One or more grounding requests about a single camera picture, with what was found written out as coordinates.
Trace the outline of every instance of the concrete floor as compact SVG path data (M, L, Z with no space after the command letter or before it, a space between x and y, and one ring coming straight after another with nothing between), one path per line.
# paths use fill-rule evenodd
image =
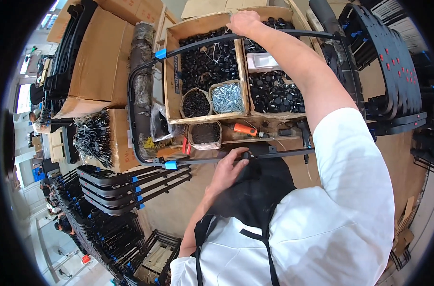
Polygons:
M163 0L168 8L180 16L183 1ZM347 0L328 0L333 11L339 15ZM296 0L295 3L305 14L308 7L308 0ZM375 63L365 68L360 73L365 98L385 94L385 86L380 66ZM425 170L413 164L413 157L410 155L412 133L403 133L379 137L376 145L379 147L393 185L395 197L395 218L401 216L407 199L417 195L423 186ZM282 141L287 150L302 148L302 140ZM277 150L283 150L283 146L277 143ZM200 157L214 157L216 151L198 151ZM295 186L298 188L320 185L318 177L317 161L315 155L309 156L309 171L311 180L307 174L302 156L284 158L290 168ZM173 190L169 194L163 194L145 203L144 209L138 211L142 225L146 228L148 235L150 230L159 229L175 236L182 237L189 222L191 214L203 197L204 189L212 179L215 165L205 164L193 167L193 178Z

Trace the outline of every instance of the wire bundle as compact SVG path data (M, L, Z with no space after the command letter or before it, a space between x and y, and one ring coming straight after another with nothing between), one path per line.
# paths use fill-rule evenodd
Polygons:
M74 146L83 161L87 156L96 158L105 168L113 166L110 148L109 114L101 112L85 117L75 118L77 134Z

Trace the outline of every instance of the black apron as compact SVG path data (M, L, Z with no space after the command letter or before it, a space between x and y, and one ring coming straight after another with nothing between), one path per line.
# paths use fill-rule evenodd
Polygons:
M251 160L243 169L236 183L223 191L194 229L196 238L196 274L198 285L203 285L203 274L199 263L201 247L215 229L219 217L235 217L246 226L260 228L262 235L241 230L241 234L262 241L268 252L271 282L279 285L269 245L269 223L277 204L295 188L287 164L281 158Z

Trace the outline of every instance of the hand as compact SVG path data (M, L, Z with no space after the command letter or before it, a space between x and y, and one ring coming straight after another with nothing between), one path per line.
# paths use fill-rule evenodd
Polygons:
M239 36L250 37L255 32L261 23L260 15L255 11L239 11L231 16L231 23L226 26Z
M234 184L239 173L247 166L248 159L239 161L233 167L234 160L246 151L248 151L246 147L233 149L225 158L220 160L215 169L212 182L206 188L205 195L216 196Z

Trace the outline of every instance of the left hand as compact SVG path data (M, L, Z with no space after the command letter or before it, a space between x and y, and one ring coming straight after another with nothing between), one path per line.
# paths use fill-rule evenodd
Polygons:
M243 159L233 167L234 160L246 151L248 151L246 147L233 149L225 158L220 160L212 182L206 188L205 195L216 196L234 184L239 173L249 162L248 159Z

